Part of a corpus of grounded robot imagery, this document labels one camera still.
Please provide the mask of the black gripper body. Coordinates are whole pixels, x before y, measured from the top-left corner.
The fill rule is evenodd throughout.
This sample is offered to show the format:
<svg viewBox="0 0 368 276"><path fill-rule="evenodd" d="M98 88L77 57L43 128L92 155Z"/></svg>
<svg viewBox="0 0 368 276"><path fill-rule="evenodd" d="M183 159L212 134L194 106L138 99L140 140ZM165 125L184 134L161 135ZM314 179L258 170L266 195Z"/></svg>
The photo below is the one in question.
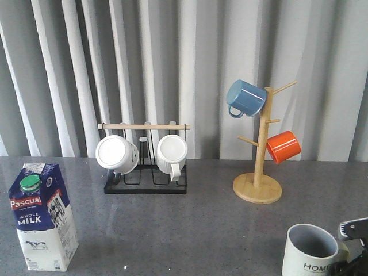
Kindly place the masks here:
<svg viewBox="0 0 368 276"><path fill-rule="evenodd" d="M335 262L331 268L331 275L367 275L367 217L341 222L339 239L342 241L359 239L363 250L351 262L346 260Z"/></svg>

